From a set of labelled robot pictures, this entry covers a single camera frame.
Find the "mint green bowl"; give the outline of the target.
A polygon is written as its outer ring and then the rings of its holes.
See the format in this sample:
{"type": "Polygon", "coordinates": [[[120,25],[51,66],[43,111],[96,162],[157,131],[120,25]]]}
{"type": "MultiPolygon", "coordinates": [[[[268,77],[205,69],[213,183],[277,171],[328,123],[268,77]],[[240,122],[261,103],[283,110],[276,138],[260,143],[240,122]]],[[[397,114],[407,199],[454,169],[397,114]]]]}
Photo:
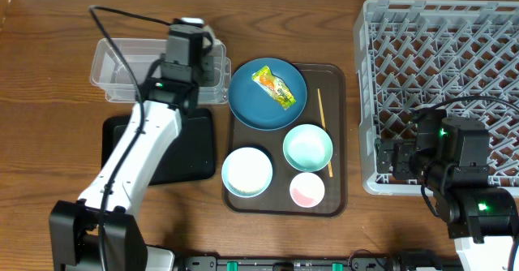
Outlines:
{"type": "Polygon", "coordinates": [[[331,137],[324,129],[313,124],[292,128],[283,140],[282,149],[287,162],[302,172],[322,170],[333,155],[331,137]]]}

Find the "yellow green snack wrapper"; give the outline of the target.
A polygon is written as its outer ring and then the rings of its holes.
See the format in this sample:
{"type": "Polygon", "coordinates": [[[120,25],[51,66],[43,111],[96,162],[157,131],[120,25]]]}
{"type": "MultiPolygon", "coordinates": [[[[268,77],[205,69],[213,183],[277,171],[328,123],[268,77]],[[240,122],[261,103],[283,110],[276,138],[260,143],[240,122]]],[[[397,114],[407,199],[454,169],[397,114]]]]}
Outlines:
{"type": "Polygon", "coordinates": [[[260,68],[252,75],[251,79],[284,110],[287,110],[297,102],[285,82],[281,78],[275,76],[271,72],[269,66],[263,66],[260,68]]]}

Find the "small pink bowl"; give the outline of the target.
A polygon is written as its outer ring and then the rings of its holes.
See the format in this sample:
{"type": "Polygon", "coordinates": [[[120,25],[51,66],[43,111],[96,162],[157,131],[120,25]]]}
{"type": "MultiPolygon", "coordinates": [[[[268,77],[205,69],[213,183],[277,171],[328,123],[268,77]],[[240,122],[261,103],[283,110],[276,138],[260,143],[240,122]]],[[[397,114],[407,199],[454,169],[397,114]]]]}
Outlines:
{"type": "Polygon", "coordinates": [[[302,208],[315,207],[323,200],[324,194],[324,182],[317,174],[303,172],[290,182],[290,197],[302,208]]]}

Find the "light blue bowl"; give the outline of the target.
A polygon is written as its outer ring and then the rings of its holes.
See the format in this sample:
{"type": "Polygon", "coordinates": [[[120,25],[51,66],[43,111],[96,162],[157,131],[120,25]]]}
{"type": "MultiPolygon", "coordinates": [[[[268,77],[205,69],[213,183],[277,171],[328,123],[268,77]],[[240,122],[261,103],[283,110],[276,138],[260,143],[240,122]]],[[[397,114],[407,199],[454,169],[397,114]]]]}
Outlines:
{"type": "Polygon", "coordinates": [[[272,163],[262,150],[243,147],[234,150],[224,160],[221,178],[233,195],[251,198],[263,193],[273,177],[272,163]]]}

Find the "white rice pile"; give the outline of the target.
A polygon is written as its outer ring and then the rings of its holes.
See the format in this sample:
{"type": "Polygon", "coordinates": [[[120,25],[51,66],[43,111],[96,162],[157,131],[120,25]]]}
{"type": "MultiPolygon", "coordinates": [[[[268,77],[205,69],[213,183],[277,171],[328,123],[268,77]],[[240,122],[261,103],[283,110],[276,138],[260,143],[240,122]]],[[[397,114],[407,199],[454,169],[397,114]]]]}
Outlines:
{"type": "Polygon", "coordinates": [[[240,194],[252,195],[268,181],[270,166],[262,161],[231,160],[228,166],[229,185],[240,194]]]}

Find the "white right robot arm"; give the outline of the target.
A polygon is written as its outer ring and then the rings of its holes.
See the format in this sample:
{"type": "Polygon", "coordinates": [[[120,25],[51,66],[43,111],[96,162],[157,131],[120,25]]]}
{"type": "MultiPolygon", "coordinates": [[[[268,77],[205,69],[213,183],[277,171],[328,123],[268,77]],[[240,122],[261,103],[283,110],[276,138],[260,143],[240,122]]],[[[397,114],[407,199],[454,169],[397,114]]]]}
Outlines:
{"type": "Polygon", "coordinates": [[[518,210],[513,196],[489,184],[490,134],[475,118],[445,110],[415,113],[413,139],[375,142],[380,172],[417,179],[431,213],[446,223],[465,270],[514,270],[518,210]]]}

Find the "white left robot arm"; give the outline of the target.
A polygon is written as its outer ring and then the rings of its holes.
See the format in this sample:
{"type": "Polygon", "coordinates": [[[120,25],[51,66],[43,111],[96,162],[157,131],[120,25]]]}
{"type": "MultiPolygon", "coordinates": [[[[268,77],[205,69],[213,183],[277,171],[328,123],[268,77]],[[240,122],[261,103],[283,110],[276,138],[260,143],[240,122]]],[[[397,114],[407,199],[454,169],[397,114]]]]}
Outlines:
{"type": "Polygon", "coordinates": [[[165,52],[135,84],[130,121],[101,172],[76,202],[60,200],[51,211],[54,269],[173,269],[174,253],[144,242],[137,215],[165,151],[198,105],[213,42],[202,19],[169,26],[165,52]]]}

